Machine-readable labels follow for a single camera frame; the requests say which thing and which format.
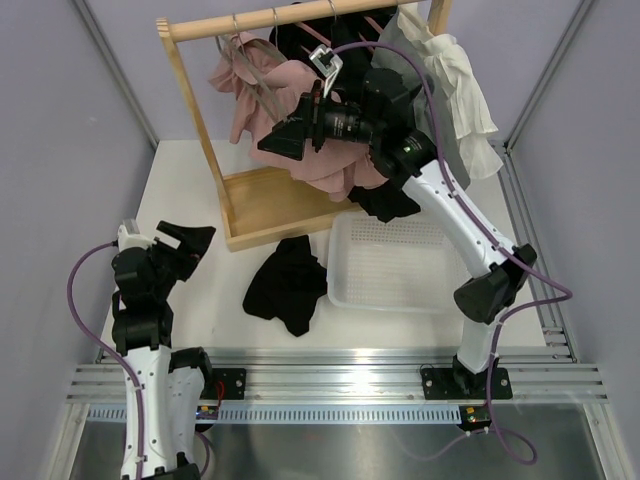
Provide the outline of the grey metal hanger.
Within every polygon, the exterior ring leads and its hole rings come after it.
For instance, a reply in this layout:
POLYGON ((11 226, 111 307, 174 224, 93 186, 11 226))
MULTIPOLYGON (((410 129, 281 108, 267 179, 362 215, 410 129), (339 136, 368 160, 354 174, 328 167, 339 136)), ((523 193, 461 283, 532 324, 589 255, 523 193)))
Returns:
POLYGON ((247 55, 240 32, 236 31, 234 35, 215 36, 214 39, 219 54, 227 63, 233 65, 235 61, 239 61, 244 67, 249 75, 249 80, 240 74, 238 77, 254 99, 275 123, 281 121, 286 116, 284 106, 274 91, 265 83, 262 73, 247 55))
POLYGON ((269 36, 270 42, 274 45, 274 47, 276 48, 276 52, 277 52, 277 56, 279 57, 279 59, 282 62, 286 62, 288 60, 288 58, 286 57, 286 55, 281 51, 280 47, 279 47, 279 41, 278 41, 278 32, 279 32, 279 18, 278 18, 278 14, 276 11, 275 7, 271 8, 272 11, 272 20, 273 20, 273 26, 272 26, 272 31, 271 34, 269 36))

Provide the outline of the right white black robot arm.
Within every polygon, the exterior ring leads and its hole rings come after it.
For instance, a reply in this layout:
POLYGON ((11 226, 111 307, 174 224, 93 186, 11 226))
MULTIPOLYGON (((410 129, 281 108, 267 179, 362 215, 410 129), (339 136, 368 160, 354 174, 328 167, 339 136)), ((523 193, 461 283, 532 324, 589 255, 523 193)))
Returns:
POLYGON ((258 147, 300 161, 306 147, 321 151, 328 140, 365 144, 376 170, 435 217, 471 276, 453 293, 465 320, 451 381, 463 396, 476 396, 497 366, 491 350, 496 319, 515 302, 537 254, 503 236, 454 183, 434 143, 410 126, 410 97, 401 76, 386 68, 365 74, 356 103, 332 100, 315 81, 258 147))

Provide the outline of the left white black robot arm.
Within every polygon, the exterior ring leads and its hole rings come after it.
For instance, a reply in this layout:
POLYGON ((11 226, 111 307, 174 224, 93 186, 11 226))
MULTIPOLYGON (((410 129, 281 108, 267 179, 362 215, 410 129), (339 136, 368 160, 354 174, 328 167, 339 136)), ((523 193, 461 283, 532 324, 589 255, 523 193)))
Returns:
POLYGON ((157 231, 171 246, 142 235, 133 220, 119 227, 111 266, 112 339, 126 387, 123 479, 198 479, 193 453, 200 398, 215 388, 216 374, 201 347, 172 347, 174 313, 169 295, 187 281, 206 254, 215 228, 165 221, 157 231))

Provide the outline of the pink pleated skirt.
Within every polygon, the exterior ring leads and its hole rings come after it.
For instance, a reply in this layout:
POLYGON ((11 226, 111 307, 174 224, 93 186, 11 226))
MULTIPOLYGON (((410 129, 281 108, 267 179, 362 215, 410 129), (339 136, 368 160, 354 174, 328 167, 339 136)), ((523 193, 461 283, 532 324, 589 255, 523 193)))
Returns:
POLYGON ((305 139, 286 151, 299 153, 299 159, 259 149, 258 143, 294 112, 301 95, 319 77, 304 63, 286 60, 269 41, 252 34, 225 35, 216 46, 221 59, 209 83, 235 97, 231 143, 248 134, 253 160, 288 171, 293 179, 328 193, 334 202, 346 199, 355 187, 374 189, 385 183, 363 144, 329 139, 316 151, 305 139))

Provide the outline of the small black skirt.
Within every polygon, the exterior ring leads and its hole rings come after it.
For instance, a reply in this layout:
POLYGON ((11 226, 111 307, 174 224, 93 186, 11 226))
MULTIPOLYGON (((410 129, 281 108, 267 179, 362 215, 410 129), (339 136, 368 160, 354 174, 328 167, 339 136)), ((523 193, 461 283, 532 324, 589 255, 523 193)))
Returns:
POLYGON ((311 251, 308 235, 281 240, 251 280, 245 313, 283 322, 295 337, 307 334, 318 300, 327 294, 327 270, 311 251))

